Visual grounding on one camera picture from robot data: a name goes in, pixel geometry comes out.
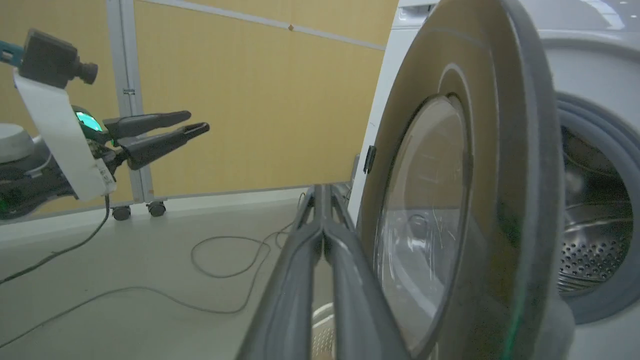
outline power cord on floor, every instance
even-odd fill
[[[301,203],[302,199],[304,198],[304,196],[305,196],[305,193],[301,193],[301,194],[300,194],[300,196],[298,197],[298,207],[300,206],[300,203]],[[106,217],[105,217],[105,219],[102,221],[102,223],[100,224],[100,226],[98,226],[98,228],[97,228],[97,229],[96,229],[96,230],[95,230],[91,235],[89,235],[89,237],[88,237],[85,241],[83,241],[83,242],[81,242],[81,243],[79,243],[79,244],[77,244],[77,245],[74,245],[73,247],[69,247],[69,248],[66,248],[66,249],[64,249],[64,250],[61,250],[61,251],[59,251],[59,252],[55,252],[55,253],[54,253],[54,254],[52,254],[52,255],[56,255],[56,254],[57,254],[57,255],[56,255],[56,256],[53,256],[53,258],[48,259],[49,257],[46,257],[45,259],[43,259],[43,260],[41,260],[40,262],[38,262],[36,265],[30,266],[29,268],[27,268],[27,269],[25,269],[25,270],[22,270],[22,271],[20,271],[20,272],[17,272],[17,273],[15,273],[15,274],[13,274],[13,275],[11,275],[11,276],[7,277],[7,279],[8,279],[8,280],[6,280],[6,279],[5,279],[5,280],[3,280],[3,282],[5,282],[5,281],[10,281],[10,280],[12,280],[12,279],[15,279],[15,278],[17,278],[17,277],[21,276],[21,275],[27,274],[27,273],[29,273],[29,272],[31,272],[31,271],[33,271],[33,270],[35,270],[36,268],[38,268],[38,267],[40,267],[40,266],[44,265],[45,263],[49,262],[50,260],[54,259],[55,257],[57,257],[57,256],[59,256],[59,255],[62,255],[62,254],[64,254],[64,253],[66,253],[66,252],[69,252],[69,251],[71,251],[71,250],[77,249],[78,247],[80,247],[80,246],[84,245],[85,243],[89,242],[89,240],[91,240],[91,239],[95,236],[95,234],[97,234],[97,232],[100,230],[100,228],[102,227],[102,225],[104,225],[104,223],[106,222],[107,218],[109,217],[109,198],[108,198],[108,197],[105,197],[105,203],[106,203],[106,208],[107,208],[107,216],[106,216]],[[253,238],[247,238],[247,237],[244,237],[244,236],[213,236],[213,237],[206,238],[206,239],[202,240],[201,242],[197,243],[197,244],[196,244],[196,245],[191,249],[191,264],[195,267],[195,269],[196,269],[198,272],[200,272],[201,274],[203,274],[203,275],[205,275],[205,276],[212,277],[212,278],[214,278],[214,279],[228,279],[229,277],[238,276],[238,275],[240,275],[240,274],[243,274],[243,273],[245,273],[245,272],[249,271],[249,269],[250,269],[253,265],[255,265],[255,264],[256,264],[256,262],[257,262],[257,260],[258,260],[258,256],[259,256],[259,254],[260,254],[260,250],[261,250],[261,248],[262,248],[262,247],[267,247],[267,253],[265,254],[264,258],[262,258],[262,261],[258,264],[258,267],[257,267],[257,268],[256,268],[256,270],[255,270],[255,273],[254,273],[253,278],[252,278],[252,280],[251,280],[251,284],[249,285],[249,290],[248,290],[247,296],[244,298],[244,302],[242,303],[242,305],[240,305],[240,306],[239,306],[237,309],[235,309],[235,310],[216,310],[216,309],[207,309],[207,308],[204,308],[204,307],[200,307],[200,306],[195,306],[195,305],[188,304],[188,303],[186,303],[186,302],[184,302],[184,301],[181,301],[181,300],[179,300],[179,299],[177,299],[177,298],[175,298],[175,297],[173,297],[173,296],[171,296],[171,295],[169,295],[169,294],[167,294],[167,293],[165,293],[165,292],[163,292],[163,291],[161,291],[161,290],[155,289],[155,288],[151,288],[151,287],[148,287],[148,286],[127,286],[127,287],[125,287],[125,288],[118,288],[118,289],[113,289],[113,290],[105,291],[105,292],[100,293],[100,294],[98,294],[98,295],[96,295],[96,296],[93,296],[93,297],[91,297],[91,298],[89,298],[89,299],[87,299],[87,300],[85,300],[85,301],[83,301],[83,302],[81,302],[81,303],[79,303],[79,304],[76,304],[76,305],[74,305],[73,307],[70,307],[69,309],[66,309],[66,310],[64,310],[64,311],[62,311],[62,312],[60,312],[60,313],[58,313],[58,314],[56,314],[56,315],[54,315],[54,316],[52,316],[52,317],[50,317],[50,318],[46,319],[46,320],[44,320],[43,322],[40,322],[38,325],[35,325],[34,327],[32,327],[32,328],[30,328],[30,329],[28,329],[28,330],[26,330],[26,331],[24,331],[24,332],[20,333],[19,335],[17,335],[17,336],[15,336],[15,337],[13,337],[12,339],[10,339],[10,340],[8,340],[8,341],[5,341],[4,343],[0,344],[0,349],[2,349],[2,348],[4,348],[4,347],[8,346],[9,344],[12,344],[13,342],[15,342],[15,341],[17,341],[17,340],[19,340],[19,339],[21,339],[21,338],[23,338],[23,337],[25,337],[26,335],[28,335],[30,332],[34,331],[35,329],[37,329],[37,328],[39,328],[39,327],[43,327],[43,326],[45,326],[45,325],[47,325],[47,324],[49,324],[49,323],[51,323],[51,322],[53,322],[53,321],[55,321],[55,320],[57,320],[57,319],[61,318],[62,316],[65,316],[65,315],[67,315],[67,314],[69,314],[69,313],[73,312],[74,310],[79,309],[80,307],[83,307],[84,305],[87,305],[87,304],[89,304],[89,303],[93,302],[94,300],[100,299],[100,298],[105,297],[105,296],[108,296],[108,295],[112,295],[112,294],[114,294],[114,293],[121,293],[121,292],[126,292],[126,291],[131,291],[131,290],[144,290],[144,291],[150,291],[150,292],[152,292],[152,293],[155,293],[155,294],[158,294],[158,295],[160,295],[160,296],[162,296],[162,297],[165,297],[165,298],[167,298],[167,299],[171,300],[172,302],[174,302],[174,303],[176,303],[176,304],[178,304],[178,305],[181,305],[181,306],[187,307],[187,308],[189,308],[189,309],[197,310],[197,311],[202,311],[202,312],[204,312],[204,313],[210,313],[210,314],[226,314],[226,315],[236,314],[236,313],[238,313],[238,312],[240,312],[240,311],[244,310],[244,309],[246,308],[247,304],[249,303],[249,299],[250,299],[251,294],[252,294],[252,292],[253,292],[253,288],[255,287],[255,281],[256,281],[256,278],[258,277],[258,274],[259,274],[259,272],[260,272],[260,269],[262,268],[262,265],[264,264],[265,260],[267,260],[267,258],[269,257],[269,253],[271,253],[271,246],[269,246],[269,245],[266,243],[266,242],[267,242],[267,240],[268,240],[270,237],[272,237],[273,235],[275,235],[275,236],[276,236],[276,238],[275,238],[276,246],[277,246],[278,248],[280,248],[280,249],[281,249],[282,247],[281,247],[281,246],[280,246],[280,244],[278,243],[278,236],[279,236],[280,234],[288,234],[288,233],[290,233],[289,231],[286,231],[286,229],[287,229],[288,227],[292,226],[292,225],[293,225],[293,222],[291,222],[291,223],[287,224],[286,226],[284,226],[284,227],[283,227],[283,228],[281,228],[280,230],[274,231],[273,233],[271,233],[271,234],[267,235],[267,236],[266,236],[262,241],[260,241],[260,240],[256,240],[256,239],[253,239]],[[203,244],[207,243],[207,242],[210,242],[210,241],[216,241],[216,240],[220,240],[220,239],[224,239],[224,238],[226,238],[226,239],[228,239],[228,238],[233,238],[233,239],[239,239],[239,240],[248,240],[248,241],[251,241],[251,242],[254,242],[254,243],[258,243],[258,244],[259,244],[259,246],[258,246],[258,249],[255,251],[255,255],[253,256],[253,259],[252,259],[252,261],[249,263],[249,265],[247,265],[246,267],[244,267],[244,268],[243,268],[242,270],[240,270],[240,271],[236,271],[236,272],[231,273],[231,274],[215,274],[215,273],[212,273],[212,272],[209,272],[209,271],[205,270],[204,268],[202,268],[202,267],[198,264],[198,262],[197,262],[197,261],[196,261],[196,259],[195,259],[196,249],[197,249],[197,248],[199,248],[200,246],[202,246]]]
[[[89,241],[91,241],[91,239],[93,239],[93,237],[98,233],[98,231],[100,231],[100,229],[102,229],[102,226],[104,225],[105,222],[107,222],[107,220],[109,219],[109,196],[105,196],[104,197],[104,207],[106,208],[106,214],[104,215],[104,218],[102,219],[102,222],[100,223],[100,225],[98,225],[98,227],[95,228],[95,230],[91,233],[91,235],[89,235],[89,237],[87,237],[87,239],[85,239],[82,242],[79,242],[73,246],[67,247],[63,250],[60,251],[56,251],[53,252],[51,255],[44,257],[42,260],[38,261],[37,263],[29,266],[28,268],[25,268],[23,270],[20,270],[14,274],[11,274],[7,277],[5,277],[4,279],[0,280],[0,285],[6,283],[6,282],[10,282],[11,280],[16,280],[17,278],[19,278],[20,276],[26,275],[30,272],[32,272],[33,270],[36,270],[37,268],[41,267],[42,265],[50,262],[51,260],[57,258],[60,255],[64,255],[72,250],[76,250],[77,248],[81,247],[82,245],[88,243]]]

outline washing machine door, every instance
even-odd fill
[[[414,358],[559,359],[561,133],[518,1],[445,0],[380,123],[360,231]]]

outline caster wheel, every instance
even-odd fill
[[[163,216],[164,212],[166,211],[166,207],[164,206],[164,203],[162,201],[154,201],[150,204],[147,204],[147,209],[149,210],[151,216],[153,216],[154,218]]]
[[[113,208],[113,218],[117,221],[127,220],[131,217],[131,208],[129,206],[119,206]]]

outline white label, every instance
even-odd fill
[[[104,186],[107,188],[107,193],[103,195],[108,195],[116,191],[116,181],[113,179],[113,176],[104,161],[102,159],[98,159],[95,161],[95,164],[98,166],[98,171],[100,172]]]

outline floor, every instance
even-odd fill
[[[297,202],[134,215],[107,225],[84,247],[0,286],[0,344],[105,291],[146,286],[193,306],[229,311],[245,299],[257,265],[229,279],[212,279],[190,262],[191,249],[211,236],[263,239],[293,220]],[[82,241],[95,226],[0,245],[0,277],[51,251]],[[274,238],[245,310],[234,315],[196,311],[147,290],[91,301],[7,346],[0,359],[233,359],[278,257]],[[246,267],[258,245],[221,239],[195,254],[205,271],[229,274]],[[258,260],[267,250],[263,247]],[[316,268],[314,308],[332,299],[331,268]]]

